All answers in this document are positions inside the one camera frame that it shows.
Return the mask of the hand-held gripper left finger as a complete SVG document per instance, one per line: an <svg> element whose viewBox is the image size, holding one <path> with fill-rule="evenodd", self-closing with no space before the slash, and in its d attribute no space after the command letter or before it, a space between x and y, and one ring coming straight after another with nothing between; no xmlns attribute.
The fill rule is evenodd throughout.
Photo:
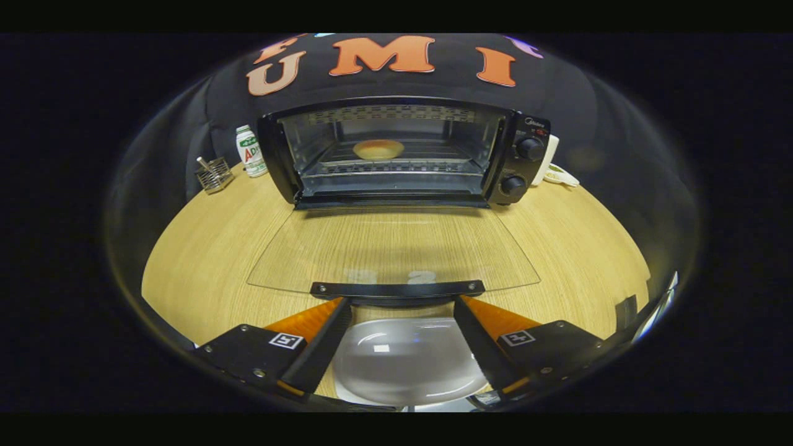
<svg viewBox="0 0 793 446"><path fill-rule="evenodd" d="M347 297L264 328L241 324L193 350L215 372L298 401L315 393L352 319Z"/></svg>

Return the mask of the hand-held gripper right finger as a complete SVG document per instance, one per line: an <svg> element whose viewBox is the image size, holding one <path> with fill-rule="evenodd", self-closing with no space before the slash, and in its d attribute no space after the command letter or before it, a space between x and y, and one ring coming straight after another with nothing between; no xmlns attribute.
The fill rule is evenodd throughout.
<svg viewBox="0 0 793 446"><path fill-rule="evenodd" d="M467 295L453 318L501 401L545 396L570 383L605 350L605 341L569 321L539 323Z"/></svg>

